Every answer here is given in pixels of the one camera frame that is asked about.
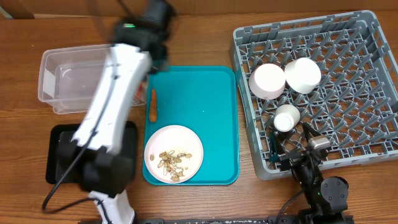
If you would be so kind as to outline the orange carrot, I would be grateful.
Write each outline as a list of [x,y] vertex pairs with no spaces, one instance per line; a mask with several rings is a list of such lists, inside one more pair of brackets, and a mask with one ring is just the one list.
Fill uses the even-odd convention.
[[151,91],[149,121],[151,123],[155,123],[157,121],[157,94],[156,94],[155,89],[152,89],[152,91]]

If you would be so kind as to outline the white cup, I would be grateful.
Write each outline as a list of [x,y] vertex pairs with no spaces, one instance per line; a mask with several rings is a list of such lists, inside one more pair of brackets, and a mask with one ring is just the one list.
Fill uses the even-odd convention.
[[292,105],[281,105],[275,111],[274,127],[281,132],[289,132],[300,121],[300,111]]

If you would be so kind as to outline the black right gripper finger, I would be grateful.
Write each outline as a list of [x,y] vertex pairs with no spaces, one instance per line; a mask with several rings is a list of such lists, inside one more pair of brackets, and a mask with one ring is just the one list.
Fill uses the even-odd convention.
[[285,154],[285,151],[281,145],[281,143],[279,142],[278,138],[276,137],[274,131],[270,132],[270,136],[269,136],[269,146],[270,146],[270,158],[269,161],[270,162],[280,162],[280,155]]
[[324,135],[320,134],[318,131],[313,129],[312,126],[307,122],[302,123],[302,128],[306,140],[310,140],[311,138],[317,138],[317,137],[320,138],[325,137]]

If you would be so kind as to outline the red snack wrapper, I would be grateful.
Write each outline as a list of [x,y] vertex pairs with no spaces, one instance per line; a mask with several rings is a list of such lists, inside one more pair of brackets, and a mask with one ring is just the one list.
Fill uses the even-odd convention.
[[147,99],[147,82],[142,82],[135,94],[136,100],[145,101]]

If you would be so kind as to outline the pink plate with food scraps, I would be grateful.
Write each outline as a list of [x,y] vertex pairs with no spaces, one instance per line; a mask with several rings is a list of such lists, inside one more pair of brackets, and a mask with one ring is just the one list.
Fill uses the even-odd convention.
[[203,158],[200,138],[181,125],[160,128],[144,149],[145,167],[164,184],[181,184],[191,179],[199,171]]

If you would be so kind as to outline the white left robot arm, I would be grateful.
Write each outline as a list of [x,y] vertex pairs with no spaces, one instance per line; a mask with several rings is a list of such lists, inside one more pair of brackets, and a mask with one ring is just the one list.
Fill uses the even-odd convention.
[[58,164],[63,174],[57,184],[71,177],[89,193],[102,223],[137,223],[126,187],[132,179],[133,162],[120,154],[124,129],[134,94],[148,74],[167,63],[166,41],[176,17],[167,1],[150,1],[143,14],[127,13],[114,27],[102,77],[89,110],[71,140],[59,145]]

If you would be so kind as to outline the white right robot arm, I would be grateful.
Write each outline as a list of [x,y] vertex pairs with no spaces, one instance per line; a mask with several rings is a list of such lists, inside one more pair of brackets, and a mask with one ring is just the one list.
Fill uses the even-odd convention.
[[[324,178],[318,165],[325,159],[331,149],[331,142],[313,129],[309,123],[302,124],[307,146],[301,151],[290,151],[279,157],[280,169],[289,170],[292,177],[300,184],[301,190],[284,204],[276,216],[276,223],[313,223],[313,224],[350,224],[352,216],[344,211],[348,209],[348,182],[338,176]],[[283,215],[286,207],[298,196],[304,195],[308,208],[300,210],[297,215]]]

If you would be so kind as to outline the white bowl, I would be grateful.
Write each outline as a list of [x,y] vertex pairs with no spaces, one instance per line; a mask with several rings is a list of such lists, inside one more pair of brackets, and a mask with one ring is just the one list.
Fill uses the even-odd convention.
[[289,86],[301,94],[313,91],[322,77],[318,65],[306,57],[288,63],[284,68],[284,73]]

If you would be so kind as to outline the pink bowl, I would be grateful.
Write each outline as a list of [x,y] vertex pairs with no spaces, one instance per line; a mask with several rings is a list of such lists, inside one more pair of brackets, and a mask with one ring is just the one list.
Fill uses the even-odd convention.
[[278,98],[285,88],[285,73],[273,63],[260,65],[249,77],[249,88],[263,100]]

